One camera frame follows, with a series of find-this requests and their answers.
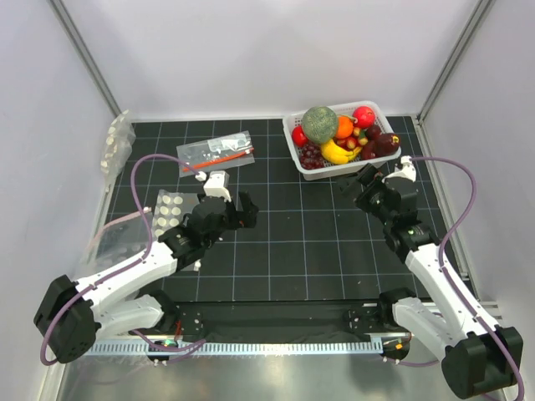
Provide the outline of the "clear zip bag red zipper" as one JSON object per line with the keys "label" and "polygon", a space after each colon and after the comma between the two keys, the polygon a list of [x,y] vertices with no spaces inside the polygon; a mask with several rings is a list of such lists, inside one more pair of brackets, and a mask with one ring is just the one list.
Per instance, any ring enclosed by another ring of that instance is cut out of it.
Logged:
{"label": "clear zip bag red zipper", "polygon": [[207,174],[255,162],[254,146],[247,130],[181,145],[176,150],[179,160]]}

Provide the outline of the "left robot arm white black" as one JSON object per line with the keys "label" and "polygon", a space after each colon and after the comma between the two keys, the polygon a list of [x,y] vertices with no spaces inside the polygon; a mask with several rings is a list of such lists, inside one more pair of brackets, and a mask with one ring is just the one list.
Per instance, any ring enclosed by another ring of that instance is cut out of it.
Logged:
{"label": "left robot arm white black", "polygon": [[162,291],[139,298],[132,294],[163,277],[200,263],[225,231],[253,228],[258,207],[247,192],[241,205],[222,197],[199,195],[198,204],[180,222],[156,237],[143,251],[89,277],[62,275],[46,291],[33,319],[43,336],[43,364],[71,363],[100,339],[154,329],[174,330],[181,320],[178,307]]}

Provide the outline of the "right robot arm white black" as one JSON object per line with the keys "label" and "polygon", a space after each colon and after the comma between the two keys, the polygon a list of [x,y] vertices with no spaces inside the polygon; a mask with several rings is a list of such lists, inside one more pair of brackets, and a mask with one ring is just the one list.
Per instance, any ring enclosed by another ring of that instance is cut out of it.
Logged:
{"label": "right robot arm white black", "polygon": [[431,312],[407,288],[380,294],[376,319],[387,331],[409,330],[435,355],[450,390],[461,399],[516,386],[523,340],[514,327],[502,327],[481,306],[446,258],[439,239],[418,216],[416,170],[402,158],[383,175],[367,164],[339,181],[339,188],[362,211],[377,218],[389,249],[419,279],[436,305]]}

